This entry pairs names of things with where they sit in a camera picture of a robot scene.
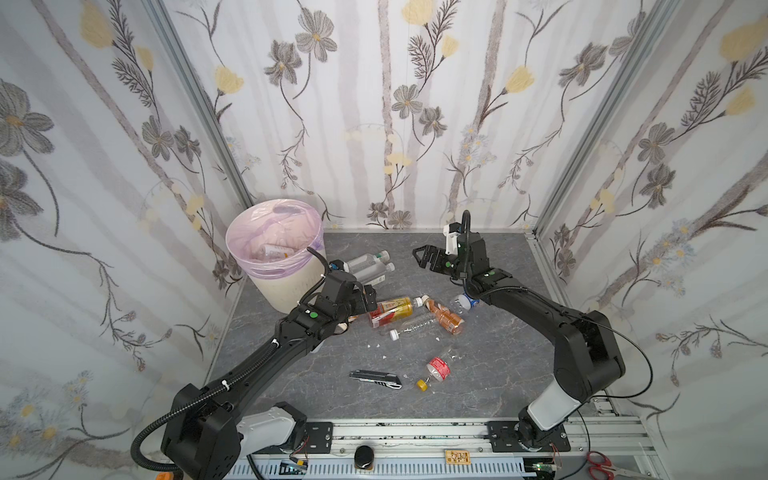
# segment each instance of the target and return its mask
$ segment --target scissors blade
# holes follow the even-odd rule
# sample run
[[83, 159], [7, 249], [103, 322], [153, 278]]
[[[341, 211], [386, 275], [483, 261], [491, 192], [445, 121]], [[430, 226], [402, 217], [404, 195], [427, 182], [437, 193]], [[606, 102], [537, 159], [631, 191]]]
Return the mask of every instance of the scissors blade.
[[627, 470], [625, 468], [610, 467], [607, 469], [610, 469], [614, 473], [614, 475], [620, 476], [620, 477], [646, 478], [647, 480], [661, 480], [660, 478], [651, 477], [650, 475], [644, 475], [640, 472], [632, 472], [631, 470]]

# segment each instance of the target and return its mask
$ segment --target bottle with yellow label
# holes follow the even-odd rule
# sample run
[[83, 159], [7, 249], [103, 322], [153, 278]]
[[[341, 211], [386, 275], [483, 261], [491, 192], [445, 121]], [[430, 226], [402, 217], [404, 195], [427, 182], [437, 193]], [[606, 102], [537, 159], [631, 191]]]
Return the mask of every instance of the bottle with yellow label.
[[369, 313], [371, 326], [378, 328], [381, 325], [392, 323], [413, 313], [413, 307], [423, 306], [424, 302], [420, 297], [411, 300], [408, 296], [401, 296], [392, 300], [385, 300], [376, 305], [376, 310]]

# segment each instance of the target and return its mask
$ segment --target black mounting plate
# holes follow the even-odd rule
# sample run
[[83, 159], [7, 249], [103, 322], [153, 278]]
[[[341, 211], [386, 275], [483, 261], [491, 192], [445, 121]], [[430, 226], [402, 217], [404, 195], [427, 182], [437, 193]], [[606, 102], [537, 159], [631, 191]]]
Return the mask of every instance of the black mounting plate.
[[[331, 442], [333, 441], [333, 424], [331, 422], [307, 422], [306, 423], [306, 445], [296, 451], [296, 456], [306, 453], [331, 453]], [[255, 454], [284, 454], [276, 446], [266, 447], [254, 452]]]
[[[510, 422], [488, 422], [488, 440], [491, 442], [491, 448], [494, 453], [509, 453], [509, 452], [530, 452], [523, 445], [520, 445], [518, 441], [515, 426], [518, 423], [516, 421]], [[546, 444], [541, 447], [538, 452], [553, 452], [553, 444], [559, 452], [571, 451], [571, 443], [568, 441], [568, 437], [565, 435], [565, 428], [560, 424], [552, 429], [552, 433], [546, 438]]]

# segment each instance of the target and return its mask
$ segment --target trash can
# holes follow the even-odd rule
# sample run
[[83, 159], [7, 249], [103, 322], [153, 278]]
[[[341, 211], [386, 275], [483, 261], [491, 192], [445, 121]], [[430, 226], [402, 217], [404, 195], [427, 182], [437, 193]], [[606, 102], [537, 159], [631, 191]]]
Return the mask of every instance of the trash can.
[[325, 256], [323, 222], [298, 200], [269, 200], [245, 210], [227, 228], [227, 248], [270, 305], [290, 312], [320, 280], [323, 265], [307, 247]]

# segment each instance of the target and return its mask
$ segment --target scissors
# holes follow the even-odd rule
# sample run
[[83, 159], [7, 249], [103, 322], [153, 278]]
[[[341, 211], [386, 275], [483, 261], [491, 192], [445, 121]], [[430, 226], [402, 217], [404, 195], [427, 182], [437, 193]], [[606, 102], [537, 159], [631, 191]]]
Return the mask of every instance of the scissors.
[[639, 472], [632, 472], [625, 468], [616, 468], [611, 460], [600, 452], [591, 450], [587, 453], [587, 461], [592, 464], [589, 468], [589, 476], [594, 480], [614, 480], [616, 475], [630, 478], [647, 478], [649, 480], [660, 480], [660, 478], [643, 475]]

